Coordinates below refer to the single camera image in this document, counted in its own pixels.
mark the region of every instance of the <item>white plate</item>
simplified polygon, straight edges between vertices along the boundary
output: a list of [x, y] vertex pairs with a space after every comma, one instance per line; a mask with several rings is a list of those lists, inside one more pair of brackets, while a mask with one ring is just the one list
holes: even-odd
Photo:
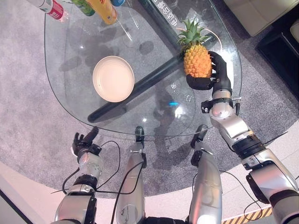
[[131, 66], [121, 57], [104, 57], [94, 67], [93, 86], [96, 92], [109, 102], [126, 99], [133, 90], [134, 82]]

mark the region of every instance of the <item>yellow can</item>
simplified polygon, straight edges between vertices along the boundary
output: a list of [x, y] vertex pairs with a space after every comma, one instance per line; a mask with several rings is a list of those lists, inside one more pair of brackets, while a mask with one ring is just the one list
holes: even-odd
[[86, 0], [103, 21], [110, 25], [116, 22], [117, 13], [110, 0]]

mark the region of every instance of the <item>can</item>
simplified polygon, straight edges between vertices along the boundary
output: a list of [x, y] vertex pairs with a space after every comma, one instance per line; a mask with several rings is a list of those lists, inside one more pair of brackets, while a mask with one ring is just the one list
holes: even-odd
[[95, 11], [85, 0], [71, 0], [87, 16], [92, 16]]
[[110, 0], [86, 0], [107, 24], [116, 22], [117, 13]]
[[27, 0], [32, 5], [49, 14], [54, 19], [59, 20], [64, 14], [64, 8], [55, 0]]
[[125, 0], [111, 0], [112, 5], [114, 6], [121, 6]]

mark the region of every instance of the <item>pineapple crown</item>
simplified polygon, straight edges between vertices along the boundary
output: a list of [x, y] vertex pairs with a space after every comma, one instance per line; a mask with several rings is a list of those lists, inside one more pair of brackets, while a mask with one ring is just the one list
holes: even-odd
[[187, 21], [183, 21], [186, 25], [186, 30], [181, 30], [179, 36], [181, 37], [178, 42], [181, 45], [184, 45], [183, 48], [188, 48], [190, 45], [197, 45], [201, 44], [207, 36], [200, 36], [200, 32], [204, 29], [203, 27], [198, 28], [198, 22], [194, 24], [194, 20], [190, 22], [188, 19]]

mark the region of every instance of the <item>hazard stripe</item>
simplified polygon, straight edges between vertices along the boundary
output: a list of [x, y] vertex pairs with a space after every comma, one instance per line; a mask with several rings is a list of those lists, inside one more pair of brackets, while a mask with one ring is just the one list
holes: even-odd
[[263, 217], [270, 216], [271, 214], [272, 214], [272, 208], [268, 207], [268, 208], [262, 209], [262, 215], [261, 215], [261, 211], [257, 210], [257, 211], [245, 214], [247, 218], [244, 215], [241, 215], [241, 216], [234, 217], [234, 218], [231, 218], [228, 220], [223, 220], [222, 224], [244, 224], [244, 223], [247, 223], [250, 221], [248, 219], [256, 219], [257, 217], [263, 218]]

